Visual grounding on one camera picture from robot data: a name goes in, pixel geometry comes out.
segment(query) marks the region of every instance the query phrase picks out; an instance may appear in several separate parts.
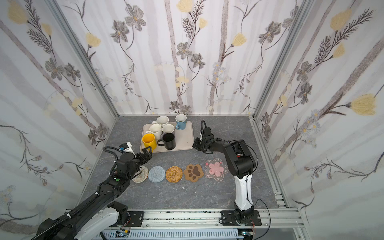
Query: pink flower coaster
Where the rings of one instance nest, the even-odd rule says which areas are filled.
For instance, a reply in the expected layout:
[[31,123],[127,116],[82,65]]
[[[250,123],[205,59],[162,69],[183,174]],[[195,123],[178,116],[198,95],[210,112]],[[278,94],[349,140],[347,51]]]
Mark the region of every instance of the pink flower coaster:
[[213,161],[208,160],[205,162],[205,176],[207,178],[214,178],[220,182],[224,179],[224,174],[228,173],[228,167],[223,164],[220,158],[215,158]]

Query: wall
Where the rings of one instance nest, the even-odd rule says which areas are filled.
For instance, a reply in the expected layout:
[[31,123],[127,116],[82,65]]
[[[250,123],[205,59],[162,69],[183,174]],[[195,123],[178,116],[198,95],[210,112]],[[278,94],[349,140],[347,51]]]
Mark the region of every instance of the wall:
[[383,10],[315,1],[257,116],[312,240],[384,234]]
[[301,1],[65,1],[120,114],[253,114]]
[[75,206],[114,117],[44,1],[0,3],[0,238]]

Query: beige tray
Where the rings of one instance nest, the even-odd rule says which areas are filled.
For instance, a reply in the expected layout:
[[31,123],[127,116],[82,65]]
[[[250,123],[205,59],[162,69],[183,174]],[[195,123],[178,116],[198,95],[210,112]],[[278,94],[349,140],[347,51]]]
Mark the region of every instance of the beige tray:
[[[176,122],[170,122],[173,126],[176,126]],[[144,136],[146,131],[149,131],[149,127],[151,127],[152,124],[145,124],[143,127],[143,132],[141,134],[141,139]],[[170,151],[179,151],[179,150],[188,150],[192,149],[193,145],[193,130],[192,130],[192,123],[191,121],[187,121],[187,125],[184,130],[177,130],[173,132],[175,135],[176,140],[176,147],[172,150],[167,150],[164,146],[157,146],[155,150],[152,152],[170,152]],[[140,149],[145,148],[144,143],[141,141]]]

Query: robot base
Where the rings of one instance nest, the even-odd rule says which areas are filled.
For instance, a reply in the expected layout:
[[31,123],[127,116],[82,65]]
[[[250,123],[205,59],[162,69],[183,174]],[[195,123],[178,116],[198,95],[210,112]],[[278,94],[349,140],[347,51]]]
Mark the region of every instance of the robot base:
[[221,211],[221,220],[223,226],[252,226],[251,220],[255,226],[262,225],[259,211],[256,210],[253,212],[253,215],[248,219],[248,221],[244,221],[241,224],[237,222],[235,211]]

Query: coaster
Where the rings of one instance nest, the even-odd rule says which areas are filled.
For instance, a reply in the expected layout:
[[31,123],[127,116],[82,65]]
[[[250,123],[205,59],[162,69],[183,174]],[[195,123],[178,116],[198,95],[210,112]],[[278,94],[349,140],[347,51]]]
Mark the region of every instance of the coaster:
[[149,170],[148,178],[151,182],[161,182],[166,176],[166,171],[160,166],[153,167]]
[[204,172],[201,169],[200,164],[189,164],[183,172],[185,174],[185,179],[191,182],[197,182],[199,178],[204,176]]
[[137,175],[137,177],[135,177],[134,179],[132,179],[133,182],[135,183],[141,183],[143,182],[144,180],[147,179],[148,177],[148,168],[147,167],[144,167],[144,166],[141,166],[140,167],[141,169],[139,169],[139,171],[136,173],[138,174],[139,172],[141,172],[139,175]]
[[227,174],[228,167],[223,164],[220,158],[215,158],[213,161],[208,160],[205,162],[205,176],[207,178],[214,178],[216,181],[221,182],[224,179],[224,174]]
[[168,168],[166,172],[166,179],[168,182],[178,182],[183,177],[183,170],[177,166]]

